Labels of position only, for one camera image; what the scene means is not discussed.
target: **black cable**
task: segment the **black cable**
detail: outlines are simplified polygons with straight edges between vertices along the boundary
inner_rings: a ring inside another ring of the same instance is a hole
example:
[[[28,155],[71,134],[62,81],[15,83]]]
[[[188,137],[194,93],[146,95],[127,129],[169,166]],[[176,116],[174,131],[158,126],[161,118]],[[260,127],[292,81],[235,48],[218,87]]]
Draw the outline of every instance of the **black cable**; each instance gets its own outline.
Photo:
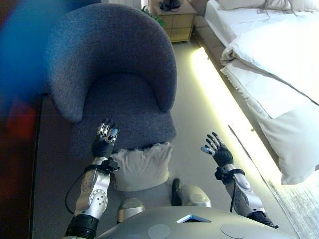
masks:
[[[67,198],[69,196],[69,193],[71,191],[71,189],[73,188],[73,186],[76,184],[77,181],[79,181],[79,179],[86,173],[86,171],[84,171],[83,173],[81,173],[81,175],[75,180],[75,182],[71,185],[71,187],[69,188],[68,192],[65,195],[65,199],[64,199],[64,203],[65,203],[65,207],[68,210],[69,213],[74,214],[74,212],[69,208],[68,203],[67,203]]]
[[[234,190],[233,190],[233,195],[231,196],[231,203],[230,203],[230,212],[233,212],[233,206],[234,206],[234,199],[235,199],[235,191],[236,191],[236,181],[233,178],[234,181]]]

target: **bed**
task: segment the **bed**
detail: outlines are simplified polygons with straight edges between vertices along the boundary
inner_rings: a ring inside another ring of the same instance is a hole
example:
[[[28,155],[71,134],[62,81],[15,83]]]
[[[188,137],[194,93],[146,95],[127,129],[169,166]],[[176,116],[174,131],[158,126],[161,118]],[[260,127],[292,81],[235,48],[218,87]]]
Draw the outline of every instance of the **bed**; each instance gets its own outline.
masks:
[[[319,165],[319,6],[225,9],[234,2],[254,1],[211,0],[204,15],[226,48],[221,72],[278,155],[282,184],[298,184]]]

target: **silver casing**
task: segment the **silver casing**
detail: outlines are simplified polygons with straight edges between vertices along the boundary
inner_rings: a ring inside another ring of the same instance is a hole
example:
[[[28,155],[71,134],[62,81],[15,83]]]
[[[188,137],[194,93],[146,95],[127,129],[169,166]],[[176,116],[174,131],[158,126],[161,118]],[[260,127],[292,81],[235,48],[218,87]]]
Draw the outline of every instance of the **silver casing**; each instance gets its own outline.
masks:
[[[195,219],[197,222],[185,222]],[[246,217],[199,206],[160,207],[138,213],[98,239],[292,239]]]
[[[182,205],[210,207],[211,201],[206,193],[198,186],[183,185],[178,191]]]
[[[107,160],[104,157],[95,158],[92,164],[100,165]],[[74,215],[86,214],[100,219],[108,203],[107,189],[110,176],[97,169],[85,173],[81,185],[81,194],[76,201]]]
[[[224,166],[227,171],[236,169],[233,164]],[[234,209],[242,216],[247,216],[252,212],[265,212],[261,199],[254,193],[246,176],[241,173],[235,173],[233,178],[236,181],[236,189],[234,195]],[[234,192],[234,182],[226,184],[226,190],[230,197]]]
[[[128,198],[119,205],[116,219],[119,223],[121,223],[125,219],[143,212],[144,210],[145,207],[139,199]]]

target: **armchair backrest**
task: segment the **armchair backrest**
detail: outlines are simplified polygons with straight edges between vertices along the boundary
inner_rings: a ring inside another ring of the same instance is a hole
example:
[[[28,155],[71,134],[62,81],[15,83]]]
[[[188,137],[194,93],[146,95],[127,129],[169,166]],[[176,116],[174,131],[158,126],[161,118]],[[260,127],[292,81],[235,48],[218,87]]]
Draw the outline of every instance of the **armchair backrest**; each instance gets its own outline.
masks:
[[[137,74],[163,111],[176,94],[176,62],[163,28],[136,9],[94,4],[68,13],[54,28],[46,54],[48,88],[70,122],[82,119],[92,82],[115,73]]]

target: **green leaves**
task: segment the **green leaves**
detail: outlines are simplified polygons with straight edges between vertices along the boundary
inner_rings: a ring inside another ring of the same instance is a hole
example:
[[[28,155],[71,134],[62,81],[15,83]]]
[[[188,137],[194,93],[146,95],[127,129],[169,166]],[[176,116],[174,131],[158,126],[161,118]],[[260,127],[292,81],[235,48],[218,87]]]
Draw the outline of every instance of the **green leaves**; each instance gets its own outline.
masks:
[[[141,9],[142,12],[144,12],[146,15],[150,16],[151,18],[153,18],[155,21],[157,21],[162,27],[165,26],[165,21],[158,17],[158,16],[152,16],[149,12],[149,10],[146,8],[146,6],[144,6],[142,9]]]

